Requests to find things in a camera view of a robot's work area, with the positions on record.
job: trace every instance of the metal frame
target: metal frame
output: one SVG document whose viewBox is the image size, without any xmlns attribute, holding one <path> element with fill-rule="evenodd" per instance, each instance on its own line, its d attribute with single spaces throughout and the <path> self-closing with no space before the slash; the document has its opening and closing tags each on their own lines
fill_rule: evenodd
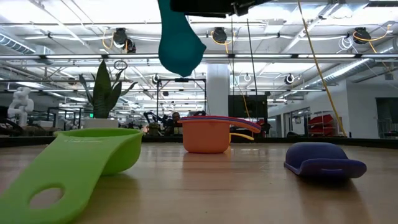
<svg viewBox="0 0 398 224">
<path fill-rule="evenodd" d="M 164 86 L 162 86 L 162 88 L 159 89 L 159 84 L 162 81 L 166 81 L 166 83 L 164 84 Z M 207 104 L 207 84 L 206 84 L 206 78 L 163 78 L 163 79 L 158 79 L 157 83 L 156 83 L 156 116 L 159 116 L 159 91 L 161 91 L 167 84 L 169 84 L 169 82 L 189 82 L 189 81 L 194 81 L 199 88 L 201 88 L 201 90 L 203 90 L 205 92 L 205 111 L 206 111 L 206 104 Z M 205 83 L 205 89 L 203 89 L 198 83 L 197 81 L 203 81 Z"/>
</svg>

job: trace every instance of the measuring cup handle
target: measuring cup handle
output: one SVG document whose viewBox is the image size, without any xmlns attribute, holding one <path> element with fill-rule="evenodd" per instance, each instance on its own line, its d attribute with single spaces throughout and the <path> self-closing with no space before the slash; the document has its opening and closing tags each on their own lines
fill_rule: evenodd
<svg viewBox="0 0 398 224">
<path fill-rule="evenodd" d="M 88 203 L 108 159 L 113 142 L 79 142 L 62 134 L 27 167 L 0 197 L 0 223 L 67 223 Z M 58 188 L 62 198 L 48 208 L 30 208 L 43 190 Z"/>
</svg>

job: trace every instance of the ceiling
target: ceiling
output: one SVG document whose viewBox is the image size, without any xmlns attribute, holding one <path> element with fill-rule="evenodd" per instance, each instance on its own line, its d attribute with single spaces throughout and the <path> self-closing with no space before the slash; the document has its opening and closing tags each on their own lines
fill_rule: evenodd
<svg viewBox="0 0 398 224">
<path fill-rule="evenodd" d="M 110 45 L 111 33 L 118 27 L 124 27 L 128 36 L 134 41 L 138 54 L 157 53 L 162 28 L 156 0 L 41 1 L 47 12 L 39 9 L 32 1 L 0 0 L 0 33 L 12 35 L 16 40 L 28 46 L 45 46 L 53 54 L 120 54 L 124 53 L 122 49 L 116 47 L 107 49 L 104 47 L 102 39 L 106 37 L 105 44 Z M 351 35 L 355 27 L 365 27 L 372 38 L 377 38 L 385 35 L 387 25 L 391 25 L 385 38 L 375 41 L 374 45 L 396 36 L 398 24 L 395 21 L 398 21 L 398 7 L 365 7 L 367 1 L 356 2 L 333 8 L 333 10 L 328 11 L 330 15 L 326 19 L 319 20 L 317 19 L 319 13 L 330 5 L 326 1 L 304 1 L 303 16 L 306 22 L 310 24 L 310 34 L 316 53 L 344 54 L 351 53 L 354 49 L 358 52 L 368 51 L 370 49 L 368 44 L 353 44 L 346 50 L 342 48 L 343 38 L 347 34 Z M 229 39 L 233 36 L 232 33 L 235 33 L 233 44 L 227 45 L 228 53 L 250 54 L 250 44 L 254 54 L 282 52 L 308 54 L 311 52 L 305 34 L 299 37 L 295 43 L 292 43 L 303 30 L 302 18 L 295 1 L 265 3 L 252 8 L 249 14 L 241 17 L 232 16 L 226 19 L 215 19 L 189 16 L 187 19 L 194 32 L 206 45 L 206 54 L 226 53 L 225 45 L 214 43 L 211 36 L 207 35 L 215 27 L 224 27 Z M 0 54 L 17 54 L 17 52 L 0 45 Z M 137 61 L 135 66 L 130 66 L 125 71 L 124 75 L 127 79 L 139 82 L 139 85 L 135 88 L 154 88 L 151 85 L 151 78 L 155 74 L 158 74 L 161 78 L 179 77 L 179 75 L 171 73 L 161 66 L 158 60 L 151 59 L 150 61 L 151 63 L 146 63 L 146 60 Z M 79 74 L 84 74 L 86 78 L 90 78 L 90 73 L 95 74 L 99 65 L 98 60 L 67 60 L 66 58 L 59 60 L 59 62 L 69 66 L 24 67 L 23 64 L 33 65 L 35 62 L 32 60 L 7 61 L 7 63 L 36 74 L 37 76 L 34 78 L 43 78 L 47 70 L 47 74 L 54 73 L 51 78 L 57 80 L 77 78 Z M 75 63 L 85 64 L 85 66 L 73 66 Z M 327 70 L 336 63 L 325 62 L 320 65 L 322 70 Z M 254 63 L 254 72 L 259 88 L 284 87 L 284 77 L 290 73 L 301 78 L 296 79 L 296 84 L 310 80 L 317 75 L 313 62 L 256 62 Z M 201 63 L 191 77 L 206 78 L 206 73 L 206 63 Z M 236 62 L 234 74 L 240 88 L 254 88 L 252 78 L 249 82 L 245 81 L 246 75 L 250 77 L 253 75 L 253 67 L 250 61 Z M 27 77 L 26 74 L 15 72 L 12 77 L 8 78 L 32 78 L 32 75 Z M 81 88 L 78 85 L 71 86 L 67 83 L 53 83 L 52 85 L 59 89 Z M 168 97 L 164 98 L 203 98 L 200 87 L 193 82 L 184 84 L 170 82 L 167 88 L 194 88 L 197 91 L 170 93 Z M 155 104 L 148 103 L 148 100 L 153 98 L 153 94 L 129 93 L 126 100 L 141 102 L 139 104 L 142 108 L 153 108 Z M 60 95 L 68 96 L 66 93 L 60 93 Z M 203 103 L 197 102 L 190 104 L 195 109 L 200 109 L 203 106 Z"/>
</svg>

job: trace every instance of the wooden table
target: wooden table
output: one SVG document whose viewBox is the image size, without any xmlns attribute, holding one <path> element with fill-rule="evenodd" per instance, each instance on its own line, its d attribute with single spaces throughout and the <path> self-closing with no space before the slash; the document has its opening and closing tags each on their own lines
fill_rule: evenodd
<svg viewBox="0 0 398 224">
<path fill-rule="evenodd" d="M 75 223 L 398 223 L 398 151 L 343 147 L 368 172 L 318 184 L 283 167 L 288 146 L 233 144 L 203 155 L 143 144 L 131 169 L 100 178 Z M 0 149 L 0 192 L 44 147 Z"/>
</svg>

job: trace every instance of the fluorescent light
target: fluorescent light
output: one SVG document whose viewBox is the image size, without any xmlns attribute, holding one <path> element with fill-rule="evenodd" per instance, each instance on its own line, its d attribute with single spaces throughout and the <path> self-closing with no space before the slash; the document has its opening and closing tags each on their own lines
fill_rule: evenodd
<svg viewBox="0 0 398 224">
<path fill-rule="evenodd" d="M 364 58 L 397 58 L 398 54 L 364 54 Z"/>
<path fill-rule="evenodd" d="M 187 102 L 196 102 L 196 101 L 204 101 L 205 99 L 176 99 L 176 100 L 173 100 L 173 99 L 159 99 L 159 101 L 174 101 L 174 102 L 184 102 L 184 101 L 187 101 Z"/>
<path fill-rule="evenodd" d="M 60 95 L 58 93 L 49 93 L 49 94 L 52 95 L 52 96 L 57 96 L 57 97 L 64 98 L 64 96 L 62 96 L 62 95 Z"/>
<path fill-rule="evenodd" d="M 86 98 L 82 98 L 82 97 L 68 97 L 71 100 L 75 100 L 75 101 L 80 101 L 80 102 L 86 102 L 87 99 Z"/>
<path fill-rule="evenodd" d="M 53 92 L 53 93 L 55 93 L 55 92 L 63 93 L 63 92 L 71 92 L 73 90 L 43 90 L 43 91 L 45 91 L 45 92 Z"/>
<path fill-rule="evenodd" d="M 274 99 L 274 100 L 273 99 L 267 99 L 267 101 L 271 101 L 272 102 L 272 101 L 286 101 L 286 100 L 285 99 Z"/>
<path fill-rule="evenodd" d="M 47 55 L 48 59 L 84 59 L 84 58 L 102 58 L 101 55 Z"/>
<path fill-rule="evenodd" d="M 32 83 L 32 82 L 17 82 L 16 84 L 18 85 L 23 85 L 23 86 L 28 86 L 31 88 L 44 88 L 44 86 L 37 84 L 37 83 Z"/>
<path fill-rule="evenodd" d="M 131 112 L 130 111 L 117 111 L 118 113 L 121 113 L 121 114 L 131 114 Z"/>
<path fill-rule="evenodd" d="M 203 55 L 203 58 L 226 58 L 228 57 L 228 54 L 205 54 Z"/>
<path fill-rule="evenodd" d="M 297 92 L 302 91 L 302 92 L 309 92 L 309 91 L 324 91 L 322 89 L 319 90 L 294 90 L 294 92 L 292 94 L 296 94 Z"/>
<path fill-rule="evenodd" d="M 352 58 L 355 54 L 316 54 L 317 58 Z M 299 58 L 313 58 L 312 54 L 300 54 Z"/>
<path fill-rule="evenodd" d="M 18 59 L 40 59 L 38 55 L 0 55 L 0 59 L 18 60 Z"/>
<path fill-rule="evenodd" d="M 236 58 L 251 58 L 251 54 L 236 54 Z M 291 58 L 291 54 L 253 54 L 253 58 Z"/>
<path fill-rule="evenodd" d="M 109 54 L 109 52 L 107 50 L 105 50 L 105 49 L 100 49 L 99 51 L 102 51 L 102 52 L 105 52 L 105 53 Z"/>
<path fill-rule="evenodd" d="M 109 58 L 158 58 L 157 54 L 117 54 L 108 55 Z"/>
</svg>

